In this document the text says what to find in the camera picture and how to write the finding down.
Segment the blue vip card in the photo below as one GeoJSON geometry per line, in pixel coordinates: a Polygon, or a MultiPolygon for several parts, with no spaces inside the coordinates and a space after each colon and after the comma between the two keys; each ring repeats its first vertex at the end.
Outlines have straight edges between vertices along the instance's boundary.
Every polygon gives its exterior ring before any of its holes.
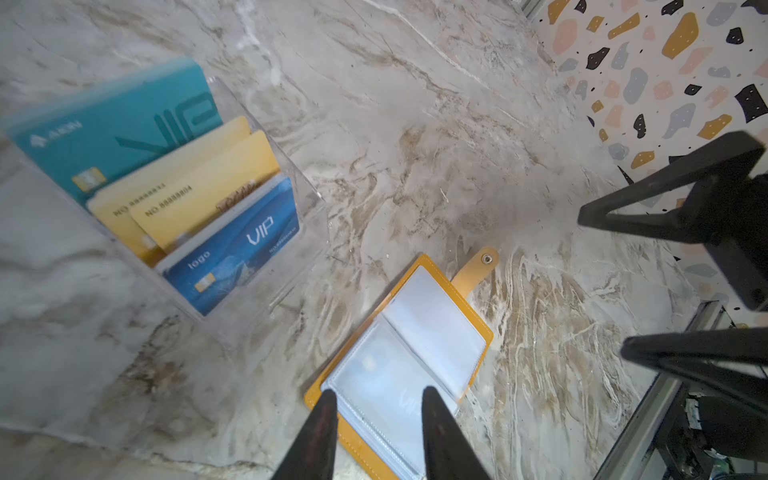
{"type": "Polygon", "coordinates": [[[221,125],[191,58],[109,81],[0,121],[0,128],[80,205],[221,125]]]}
{"type": "Polygon", "coordinates": [[[289,178],[163,272],[203,315],[256,273],[299,231],[289,178]]]}

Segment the wallet strap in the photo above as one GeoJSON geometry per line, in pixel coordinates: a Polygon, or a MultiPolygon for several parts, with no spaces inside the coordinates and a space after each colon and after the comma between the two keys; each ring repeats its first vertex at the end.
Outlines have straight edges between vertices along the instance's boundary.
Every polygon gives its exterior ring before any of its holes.
{"type": "Polygon", "coordinates": [[[498,251],[493,247],[483,247],[458,271],[451,284],[466,298],[496,265],[498,251]]]}

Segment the card stand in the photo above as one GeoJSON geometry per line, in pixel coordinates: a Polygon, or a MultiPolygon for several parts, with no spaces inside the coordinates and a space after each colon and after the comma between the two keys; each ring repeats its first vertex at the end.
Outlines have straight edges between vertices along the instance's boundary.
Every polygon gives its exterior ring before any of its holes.
{"type": "MultiPolygon", "coordinates": [[[[232,91],[219,79],[208,78],[219,115],[227,123],[243,115],[251,131],[264,130],[256,118],[235,98],[232,91]]],[[[293,186],[293,199],[299,218],[299,232],[288,240],[251,278],[236,286],[227,297],[203,316],[165,278],[147,266],[131,252],[112,232],[104,227],[90,212],[69,197],[37,165],[25,157],[24,162],[59,191],[67,201],[75,205],[92,224],[107,235],[117,246],[125,261],[139,274],[151,281],[159,291],[170,298],[190,319],[197,322],[207,334],[229,351],[238,349],[253,333],[257,324],[265,321],[272,309],[294,287],[314,262],[329,246],[328,211],[326,203],[301,170],[280,149],[272,137],[264,131],[275,154],[277,163],[293,186]]]]}

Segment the teal vip card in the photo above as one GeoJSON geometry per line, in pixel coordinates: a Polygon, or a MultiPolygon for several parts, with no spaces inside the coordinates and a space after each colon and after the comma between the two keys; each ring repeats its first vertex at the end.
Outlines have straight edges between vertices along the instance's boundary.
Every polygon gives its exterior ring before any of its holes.
{"type": "Polygon", "coordinates": [[[81,205],[110,182],[221,125],[191,58],[32,108],[0,127],[81,205]]]}

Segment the marble countertop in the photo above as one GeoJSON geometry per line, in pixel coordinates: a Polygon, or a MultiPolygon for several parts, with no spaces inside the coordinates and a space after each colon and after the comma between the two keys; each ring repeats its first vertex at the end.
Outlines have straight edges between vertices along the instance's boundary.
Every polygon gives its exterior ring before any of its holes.
{"type": "MultiPolygon", "coordinates": [[[[502,264],[458,422],[495,478],[589,478],[653,373],[625,336],[698,299],[666,244],[580,228],[626,183],[501,0],[30,0],[2,7],[2,113],[178,55],[221,77],[318,187],[330,248],[227,355],[0,144],[0,427],[269,478],[324,362],[409,264],[502,264]]],[[[248,317],[248,311],[239,312],[248,317]]],[[[337,449],[337,478],[365,477],[337,449]]]]}

